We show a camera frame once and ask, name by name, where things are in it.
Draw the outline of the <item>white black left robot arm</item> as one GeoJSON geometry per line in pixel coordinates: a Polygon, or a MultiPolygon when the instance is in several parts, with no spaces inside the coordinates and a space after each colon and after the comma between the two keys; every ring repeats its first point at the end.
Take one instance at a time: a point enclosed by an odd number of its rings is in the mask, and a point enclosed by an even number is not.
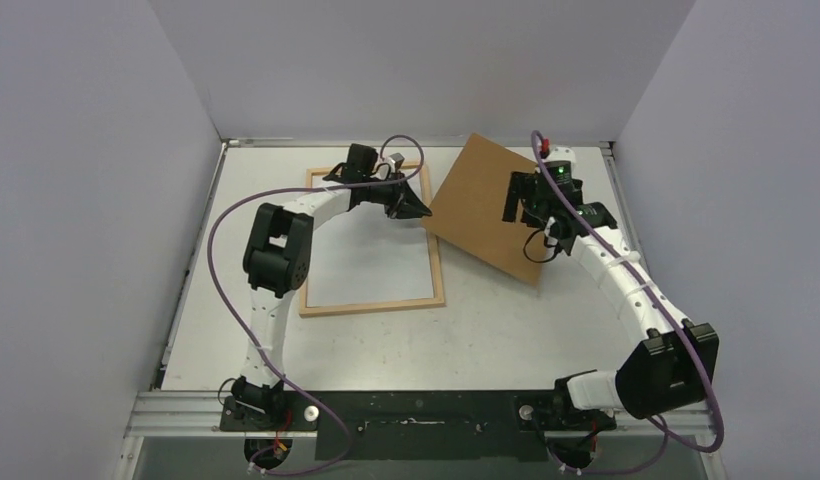
{"type": "Polygon", "coordinates": [[[383,206],[390,219],[430,216],[402,170],[404,162],[399,153],[384,155],[354,143],[320,184],[296,189],[293,200],[257,208],[243,254],[252,302],[245,328],[249,346],[231,393],[237,414],[259,430],[280,427],[292,416],[283,347],[293,297],[309,274],[315,231],[363,203],[383,206]]]}

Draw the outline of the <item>brown frame backing board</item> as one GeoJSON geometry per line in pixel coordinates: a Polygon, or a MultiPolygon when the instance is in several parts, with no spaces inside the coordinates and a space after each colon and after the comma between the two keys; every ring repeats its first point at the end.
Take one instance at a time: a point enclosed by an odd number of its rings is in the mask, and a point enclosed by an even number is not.
{"type": "Polygon", "coordinates": [[[542,266],[523,254],[532,229],[503,220],[513,172],[535,162],[479,134],[469,136],[429,203],[422,226],[439,239],[531,286],[542,266]]]}

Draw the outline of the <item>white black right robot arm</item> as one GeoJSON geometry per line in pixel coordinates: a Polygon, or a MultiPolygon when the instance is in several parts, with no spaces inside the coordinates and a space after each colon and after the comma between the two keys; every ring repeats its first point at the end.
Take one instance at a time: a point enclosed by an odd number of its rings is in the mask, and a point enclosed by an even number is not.
{"type": "Polygon", "coordinates": [[[691,322],[662,294],[604,204],[584,201],[573,152],[555,147],[542,157],[532,172],[511,173],[502,219],[527,225],[555,255],[580,264],[634,344],[617,370],[558,380],[563,394],[551,402],[554,421],[574,429],[591,410],[643,419],[706,400],[719,348],[715,330],[691,322]]]}

